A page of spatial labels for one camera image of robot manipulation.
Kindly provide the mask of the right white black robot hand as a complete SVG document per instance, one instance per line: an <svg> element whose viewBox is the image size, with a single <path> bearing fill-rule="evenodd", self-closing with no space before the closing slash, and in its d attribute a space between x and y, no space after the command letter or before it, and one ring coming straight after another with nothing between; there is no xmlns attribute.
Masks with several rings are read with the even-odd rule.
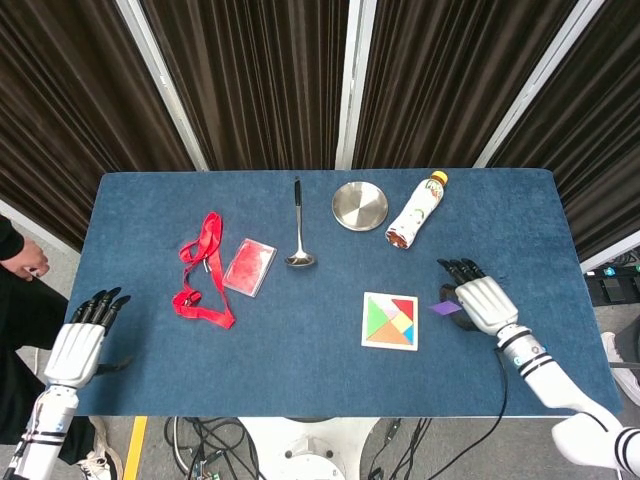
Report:
<svg viewBox="0 0 640 480"><path fill-rule="evenodd" d="M490 336L518 320L518 309L502 287L486 274L473 260L437 259L437 263L450 275L454 285L444 285L447 293L455 296L474 328Z"/></svg>

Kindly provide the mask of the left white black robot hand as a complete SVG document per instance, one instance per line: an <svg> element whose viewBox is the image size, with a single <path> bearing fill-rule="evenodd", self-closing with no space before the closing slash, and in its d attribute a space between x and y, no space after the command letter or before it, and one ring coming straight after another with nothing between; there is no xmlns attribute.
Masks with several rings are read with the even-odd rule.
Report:
<svg viewBox="0 0 640 480"><path fill-rule="evenodd" d="M121 308L131 299L120 287L101 290L80 304L58 333L44 370L49 386L82 389L95 376L126 369L131 355L117 363L100 363L104 340Z"/></svg>

